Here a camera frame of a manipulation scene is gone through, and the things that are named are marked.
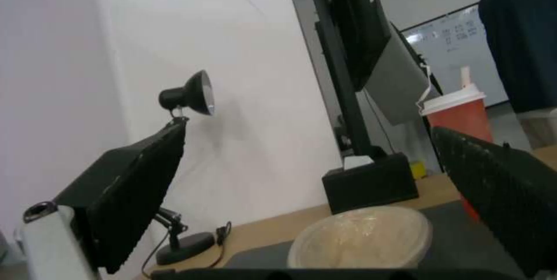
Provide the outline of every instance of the cup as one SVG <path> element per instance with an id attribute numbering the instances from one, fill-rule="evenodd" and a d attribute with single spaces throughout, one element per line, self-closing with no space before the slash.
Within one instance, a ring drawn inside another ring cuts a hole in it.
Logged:
<path id="1" fill-rule="evenodd" d="M 459 91 L 426 101 L 421 115 L 427 117 L 431 127 L 453 129 L 493 143 L 483 103 L 485 97 L 475 84 L 467 84 Z M 468 215 L 480 220 L 472 205 L 464 197 L 461 200 Z"/>

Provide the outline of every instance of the lamp head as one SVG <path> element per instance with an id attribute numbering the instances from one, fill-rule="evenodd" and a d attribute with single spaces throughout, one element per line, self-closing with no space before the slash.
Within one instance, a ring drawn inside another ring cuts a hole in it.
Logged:
<path id="1" fill-rule="evenodd" d="M 215 100 L 211 81 L 205 70 L 194 74 L 181 88 L 163 90 L 159 104 L 168 111 L 189 107 L 203 115 L 213 115 Z"/>

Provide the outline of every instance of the wooden desk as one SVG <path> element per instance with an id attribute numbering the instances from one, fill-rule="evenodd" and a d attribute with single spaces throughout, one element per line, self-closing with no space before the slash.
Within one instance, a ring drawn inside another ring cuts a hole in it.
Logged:
<path id="1" fill-rule="evenodd" d="M 557 170 L 557 146 L 539 149 L 534 152 L 534 155 Z M 460 198 L 457 189 L 446 175 L 433 175 L 416 181 L 416 185 L 420 194 L 419 198 L 398 202 L 395 205 L 424 209 Z M 226 240 L 225 254 L 217 266 L 224 266 L 232 256 L 239 252 L 293 240 L 306 227 L 330 215 L 329 206 L 322 205 L 254 223 L 234 226 Z M 153 270 L 203 268 L 209 266 L 218 257 L 219 251 L 220 249 L 217 246 L 213 246 L 210 250 L 189 260 L 169 266 L 155 267 Z"/>

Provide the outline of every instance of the black cable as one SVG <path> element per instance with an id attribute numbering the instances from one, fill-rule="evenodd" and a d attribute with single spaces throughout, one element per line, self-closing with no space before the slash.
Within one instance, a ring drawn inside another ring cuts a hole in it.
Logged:
<path id="1" fill-rule="evenodd" d="M 227 222 L 225 226 L 221 226 L 220 228 L 217 228 L 217 232 L 216 232 L 217 246 L 221 247 L 221 254 L 219 254 L 218 258 L 212 264 L 207 266 L 207 268 L 213 268 L 221 262 L 222 257 L 225 255 L 225 240 L 230 234 L 231 229 L 232 229 L 232 222 L 230 221 Z"/>
<path id="2" fill-rule="evenodd" d="M 232 230 L 232 222 L 230 222 L 230 221 L 227 222 L 225 224 L 225 226 L 221 226 L 221 227 L 217 228 L 217 231 L 215 232 L 215 234 L 217 235 L 216 243 L 217 243 L 217 246 L 219 246 L 221 248 L 221 254 L 219 254 L 218 258 L 213 263 L 211 263 L 209 266 L 207 266 L 205 268 L 213 268 L 221 262 L 223 256 L 225 255 L 225 240 L 226 240 L 226 238 L 228 238 L 228 235 L 230 234 L 231 230 Z M 157 250 L 159 250 L 159 247 L 161 247 L 161 245 L 167 239 L 169 234 L 170 234 L 170 231 L 167 232 L 167 234 L 163 237 L 161 242 L 155 247 L 153 252 L 151 252 L 151 254 L 149 254 L 149 256 L 147 256 L 147 259 L 145 260 L 145 262 L 143 262 L 143 265 L 141 266 L 141 273 L 143 274 L 143 276 L 145 276 L 145 278 L 151 279 L 151 276 L 149 274 L 147 274 L 147 272 L 145 272 L 145 266 L 147 265 L 147 262 L 149 262 L 149 260 L 153 256 L 153 254 L 155 254 L 155 252 Z M 160 270 L 158 272 L 159 273 L 175 273 L 175 270 L 174 269 Z"/>
<path id="3" fill-rule="evenodd" d="M 167 234 L 163 237 L 163 239 L 159 242 L 159 244 L 157 246 L 155 246 L 155 249 L 151 252 L 151 254 L 149 254 L 149 256 L 147 256 L 147 259 L 145 260 L 145 262 L 143 262 L 143 265 L 141 265 L 141 273 L 143 274 L 143 276 L 145 276 L 145 278 L 151 279 L 151 276 L 149 274 L 147 274 L 147 272 L 145 272 L 145 266 L 147 265 L 147 262 L 149 262 L 151 257 L 153 257 L 153 255 L 155 254 L 155 252 L 157 250 L 159 250 L 159 247 L 161 247 L 161 245 L 163 245 L 164 241 L 167 239 L 167 237 L 170 235 L 170 233 L 171 233 L 170 231 L 167 231 Z"/>
<path id="4" fill-rule="evenodd" d="M 381 123 L 381 119 L 380 119 L 379 116 L 377 115 L 376 110 L 373 109 L 372 101 L 370 100 L 368 91 L 364 90 L 364 95 L 366 95 L 366 100 L 368 101 L 369 107 L 372 109 L 372 112 L 373 112 L 373 114 L 376 116 L 376 119 L 377 119 L 377 122 L 379 123 L 379 126 L 381 127 L 381 129 L 383 130 L 383 133 L 385 134 L 385 137 L 386 137 L 386 139 L 387 139 L 387 141 L 388 141 L 388 143 L 389 143 L 390 150 L 392 151 L 392 153 L 394 153 L 393 144 L 391 143 L 390 138 L 389 138 L 389 135 L 388 135 L 388 133 L 386 132 L 385 127 L 384 127 L 383 124 Z"/>

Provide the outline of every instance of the mouse pad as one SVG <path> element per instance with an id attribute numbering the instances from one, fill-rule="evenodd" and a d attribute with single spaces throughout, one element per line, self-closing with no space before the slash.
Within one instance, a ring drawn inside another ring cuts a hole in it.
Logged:
<path id="1" fill-rule="evenodd" d="M 460 201 L 422 210 L 433 225 L 431 247 L 419 265 L 428 269 L 492 270 L 525 279 L 523 272 L 493 237 L 489 229 L 473 221 Z M 292 242 L 265 246 L 235 254 L 225 268 L 286 268 Z"/>

